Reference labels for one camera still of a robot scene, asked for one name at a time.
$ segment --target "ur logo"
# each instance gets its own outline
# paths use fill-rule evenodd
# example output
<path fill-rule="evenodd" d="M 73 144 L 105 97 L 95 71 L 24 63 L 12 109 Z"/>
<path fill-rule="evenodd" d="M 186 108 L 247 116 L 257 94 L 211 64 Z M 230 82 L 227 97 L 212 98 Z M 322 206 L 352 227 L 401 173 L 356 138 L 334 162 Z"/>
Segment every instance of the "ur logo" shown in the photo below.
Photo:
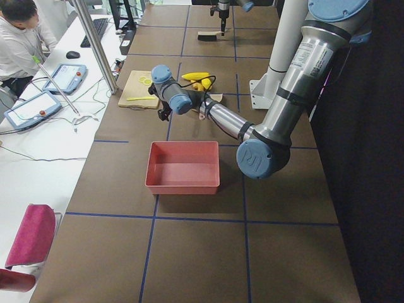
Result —
<path fill-rule="evenodd" d="M 241 162 L 246 163 L 250 166 L 252 171 L 257 171 L 259 169 L 259 165 L 261 164 L 262 158 L 258 153 L 254 153 L 254 150 L 251 150 L 249 147 L 244 149 L 244 154 L 242 156 Z"/>

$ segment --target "yellow toy banana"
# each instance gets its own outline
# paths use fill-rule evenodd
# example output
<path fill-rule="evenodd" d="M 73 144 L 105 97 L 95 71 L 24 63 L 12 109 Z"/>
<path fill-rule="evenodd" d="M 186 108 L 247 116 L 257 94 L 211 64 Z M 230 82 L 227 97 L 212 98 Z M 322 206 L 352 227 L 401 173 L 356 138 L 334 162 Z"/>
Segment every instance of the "yellow toy banana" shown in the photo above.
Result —
<path fill-rule="evenodd" d="M 182 79 L 191 81 L 191 80 L 200 80 L 204 77 L 210 76 L 210 73 L 201 72 L 201 73 L 188 73 L 181 76 Z"/>

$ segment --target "blue joint cap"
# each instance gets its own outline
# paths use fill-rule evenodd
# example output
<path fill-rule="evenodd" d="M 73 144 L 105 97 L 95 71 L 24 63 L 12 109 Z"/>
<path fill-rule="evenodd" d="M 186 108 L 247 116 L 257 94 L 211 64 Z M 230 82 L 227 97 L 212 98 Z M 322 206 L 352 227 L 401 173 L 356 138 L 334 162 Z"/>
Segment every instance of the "blue joint cap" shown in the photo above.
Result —
<path fill-rule="evenodd" d="M 358 13 L 369 0 L 309 0 L 309 11 L 323 22 L 338 22 Z"/>
<path fill-rule="evenodd" d="M 183 93 L 172 96 L 169 105 L 177 115 L 185 114 L 192 109 L 191 99 Z"/>
<path fill-rule="evenodd" d="M 160 64 L 151 70 L 151 78 L 154 83 L 161 84 L 166 82 L 172 76 L 171 70 L 167 65 Z"/>
<path fill-rule="evenodd" d="M 271 148 L 258 139 L 248 139 L 241 143 L 236 159 L 241 171 L 252 179 L 269 177 L 275 166 Z"/>
<path fill-rule="evenodd" d="M 247 2 L 245 5 L 242 6 L 244 11 L 250 11 L 254 7 L 253 2 Z"/>

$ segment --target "computer mouse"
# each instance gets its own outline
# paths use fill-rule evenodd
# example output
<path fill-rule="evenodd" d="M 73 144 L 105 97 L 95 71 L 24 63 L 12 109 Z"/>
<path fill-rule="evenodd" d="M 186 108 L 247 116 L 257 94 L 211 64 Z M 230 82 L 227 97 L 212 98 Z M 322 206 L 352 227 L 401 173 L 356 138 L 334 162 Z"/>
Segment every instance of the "computer mouse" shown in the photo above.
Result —
<path fill-rule="evenodd" d="M 66 53 L 66 58 L 68 59 L 77 59 L 80 58 L 80 53 L 75 52 L 74 50 L 70 50 Z"/>

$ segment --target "pink cushion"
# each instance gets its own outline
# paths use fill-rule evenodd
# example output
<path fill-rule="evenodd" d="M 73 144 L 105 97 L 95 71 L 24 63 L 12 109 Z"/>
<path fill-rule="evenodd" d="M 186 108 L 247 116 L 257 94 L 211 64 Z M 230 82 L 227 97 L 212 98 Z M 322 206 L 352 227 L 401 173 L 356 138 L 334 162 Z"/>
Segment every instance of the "pink cushion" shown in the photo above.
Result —
<path fill-rule="evenodd" d="M 45 261 L 51 248 L 56 218 L 48 205 L 28 205 L 5 267 Z"/>

